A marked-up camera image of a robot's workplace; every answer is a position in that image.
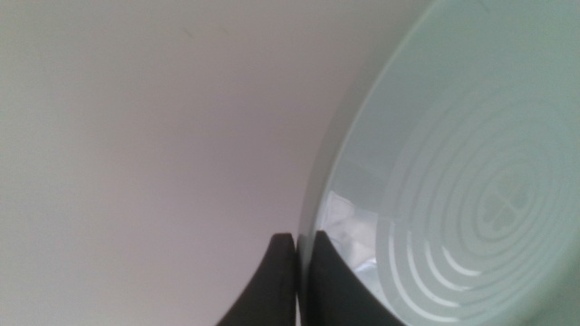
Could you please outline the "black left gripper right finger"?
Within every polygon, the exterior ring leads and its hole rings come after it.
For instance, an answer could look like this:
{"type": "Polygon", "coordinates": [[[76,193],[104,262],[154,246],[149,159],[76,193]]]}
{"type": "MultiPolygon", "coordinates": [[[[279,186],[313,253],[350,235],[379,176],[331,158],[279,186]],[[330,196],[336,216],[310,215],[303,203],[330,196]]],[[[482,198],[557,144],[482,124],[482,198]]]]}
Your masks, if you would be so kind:
{"type": "Polygon", "coordinates": [[[355,276],[324,231],[315,234],[309,267],[301,280],[305,326],[403,326],[355,276]]]}

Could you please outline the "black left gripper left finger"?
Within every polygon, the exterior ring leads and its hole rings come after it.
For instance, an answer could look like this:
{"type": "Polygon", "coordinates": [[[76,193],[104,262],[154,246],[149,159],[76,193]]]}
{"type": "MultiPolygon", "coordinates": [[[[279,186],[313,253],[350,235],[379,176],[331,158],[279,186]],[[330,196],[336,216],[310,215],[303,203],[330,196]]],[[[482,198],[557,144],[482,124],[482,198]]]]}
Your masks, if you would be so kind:
{"type": "Polygon", "coordinates": [[[253,277],[217,326],[295,326],[295,266],[292,235],[272,235],[253,277]]]}

